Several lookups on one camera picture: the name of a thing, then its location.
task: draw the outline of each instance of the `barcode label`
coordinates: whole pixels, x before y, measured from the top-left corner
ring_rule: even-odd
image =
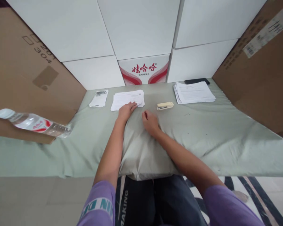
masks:
[[[253,49],[252,49],[250,46],[247,46],[246,49],[247,49],[247,51],[248,51],[248,53],[249,53],[250,55],[253,55],[253,54],[254,54],[254,51],[253,51]]]
[[[270,40],[283,30],[283,9],[243,48],[248,58],[251,58]]]

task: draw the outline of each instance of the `purple t-shirt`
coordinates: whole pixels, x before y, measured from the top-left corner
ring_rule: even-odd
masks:
[[[204,193],[210,225],[262,225],[263,222],[227,187],[214,185]],[[77,226],[115,225],[115,189],[108,181],[96,183]]]

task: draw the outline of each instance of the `hand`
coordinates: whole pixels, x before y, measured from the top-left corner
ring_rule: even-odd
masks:
[[[133,102],[133,103],[128,103],[125,104],[124,106],[122,106],[119,109],[119,116],[117,117],[117,119],[121,122],[126,123],[128,121],[128,119],[130,118],[132,112],[137,108],[137,103]]]
[[[144,111],[141,115],[145,129],[154,137],[160,131],[156,115],[148,110]]]

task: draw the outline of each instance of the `black phone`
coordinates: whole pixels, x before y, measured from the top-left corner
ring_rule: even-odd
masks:
[[[185,84],[194,84],[198,82],[206,82],[206,84],[211,84],[206,78],[197,78],[197,79],[190,79],[190,80],[185,80]]]

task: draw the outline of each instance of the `bottle cap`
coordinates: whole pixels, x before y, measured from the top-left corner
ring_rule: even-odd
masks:
[[[7,119],[10,118],[15,112],[11,109],[4,108],[0,110],[0,118]]]

